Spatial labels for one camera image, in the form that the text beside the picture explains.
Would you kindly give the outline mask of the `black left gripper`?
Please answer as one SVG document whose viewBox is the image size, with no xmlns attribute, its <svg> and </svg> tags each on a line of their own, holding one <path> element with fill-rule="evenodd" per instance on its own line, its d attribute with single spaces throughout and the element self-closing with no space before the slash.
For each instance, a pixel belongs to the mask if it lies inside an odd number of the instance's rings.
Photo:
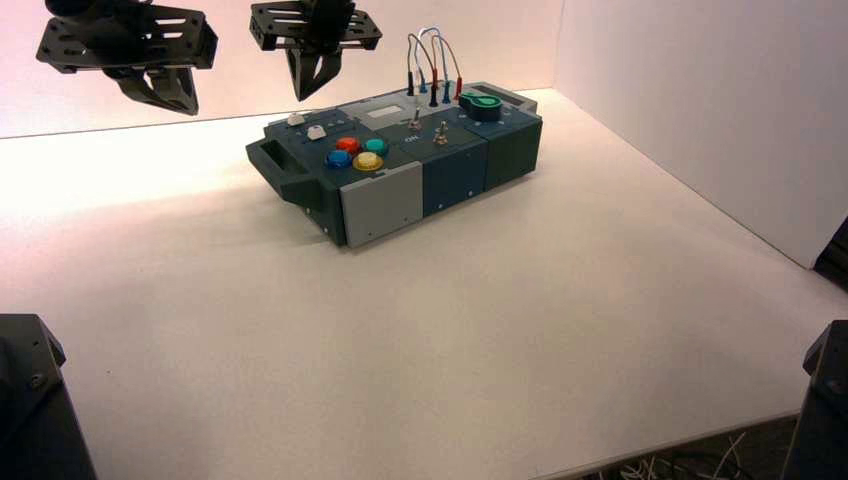
<svg viewBox="0 0 848 480">
<path fill-rule="evenodd" d="M 195 116 L 190 68 L 210 69 L 218 37 L 198 10 L 150 1 L 47 1 L 36 59 L 61 73 L 103 70 L 129 99 Z M 138 70 L 150 71 L 151 86 Z"/>
</svg>

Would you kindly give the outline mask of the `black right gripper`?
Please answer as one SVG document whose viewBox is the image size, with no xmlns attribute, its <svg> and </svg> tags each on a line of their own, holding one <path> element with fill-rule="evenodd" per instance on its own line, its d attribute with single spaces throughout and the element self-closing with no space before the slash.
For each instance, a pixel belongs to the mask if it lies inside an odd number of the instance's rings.
<svg viewBox="0 0 848 480">
<path fill-rule="evenodd" d="M 339 74 L 339 49 L 374 50 L 382 38 L 373 18 L 353 1 L 254 3 L 249 30 L 263 51 L 289 49 L 286 57 L 298 101 Z"/>
</svg>

